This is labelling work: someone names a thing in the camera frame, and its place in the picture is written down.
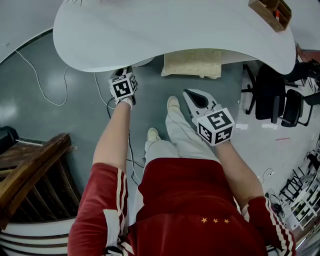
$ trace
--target black office chair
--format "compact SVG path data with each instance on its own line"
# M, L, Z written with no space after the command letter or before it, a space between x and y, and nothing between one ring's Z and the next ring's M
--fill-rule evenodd
M250 115L256 103L255 118L258 120L271 119L271 122L276 124L278 117L284 113L286 97L285 81L280 78L271 82L261 79L259 75L255 79L248 65L243 65L243 69L247 70L253 85L251 87L248 84L248 89L241 91L242 93L252 93L250 108L245 113Z
M318 161L318 154L309 154L306 158L310 160L310 164L308 165L308 169L311 170L311 166L314 167L316 171L320 168L320 161Z
M320 104L320 92L306 97L292 89L286 93L283 78L262 79L258 75L255 80L248 65L243 65L243 68L247 70L253 84L253 88L248 85L248 89L242 90L243 93L253 94L250 108L245 111L247 115L252 112L256 103L255 117L258 120L271 119L271 122L276 124L279 118L282 120L283 127L296 127L297 124L308 126L313 106ZM310 112L307 122L301 123L299 118L303 115L304 102L310 105Z
M270 66L263 64L258 74L264 80L283 78L288 86L292 86L292 83L307 78L312 78L318 83L320 81L320 63L315 59L309 62L299 62L296 59L294 68L289 74L280 74Z

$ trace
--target curved desk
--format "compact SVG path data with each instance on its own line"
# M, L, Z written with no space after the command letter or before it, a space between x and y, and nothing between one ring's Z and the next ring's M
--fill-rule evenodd
M290 28L276 33L248 0L64 0L53 40L64 62L85 72L200 48L227 50L222 64L258 59L282 74L296 59Z

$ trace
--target red object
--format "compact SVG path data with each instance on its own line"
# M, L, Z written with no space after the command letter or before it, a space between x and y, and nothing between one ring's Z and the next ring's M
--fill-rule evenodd
M101 256L112 245L129 256L267 256L272 246L283 256L296 255L293 235L267 198L250 200L243 216L238 212L216 161L155 159L137 194L140 210L127 232L126 175L94 164L68 237L68 255Z
M276 18L277 21L280 20L280 11L275 10L275 18Z
M285 140L290 140L290 138L277 138L275 141L285 141Z

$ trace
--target white wall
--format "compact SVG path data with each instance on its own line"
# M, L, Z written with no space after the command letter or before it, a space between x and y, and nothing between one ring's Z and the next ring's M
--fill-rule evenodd
M0 63L30 39L53 28L62 2L0 0Z
M320 2L318 0L284 0L292 10L290 28L304 50L320 51Z

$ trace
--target cardboard box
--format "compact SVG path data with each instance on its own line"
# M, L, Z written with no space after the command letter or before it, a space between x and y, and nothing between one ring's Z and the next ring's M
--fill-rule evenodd
M290 23L292 11L283 0L249 0L249 7L263 18L275 32L285 31ZM279 21L275 12L279 11Z

